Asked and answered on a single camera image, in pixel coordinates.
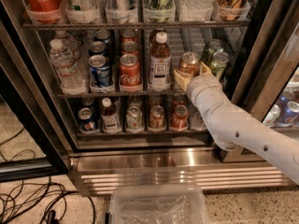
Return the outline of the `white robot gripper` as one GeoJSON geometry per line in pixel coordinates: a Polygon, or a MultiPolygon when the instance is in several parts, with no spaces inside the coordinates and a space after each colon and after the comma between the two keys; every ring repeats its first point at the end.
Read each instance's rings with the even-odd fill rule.
{"type": "Polygon", "coordinates": [[[181,72],[174,69],[174,78],[183,91],[198,110],[208,110],[214,105],[223,104],[225,94],[218,79],[211,75],[210,68],[200,62],[200,76],[181,72]]]}

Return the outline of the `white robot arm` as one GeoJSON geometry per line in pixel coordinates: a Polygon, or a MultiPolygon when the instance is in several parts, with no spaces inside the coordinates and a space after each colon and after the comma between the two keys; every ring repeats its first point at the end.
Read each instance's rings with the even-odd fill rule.
{"type": "Polygon", "coordinates": [[[218,147],[248,149],[299,184],[299,142],[263,125],[250,113],[231,103],[219,80],[204,64],[199,74],[174,70],[175,81],[187,92],[218,147]]]}

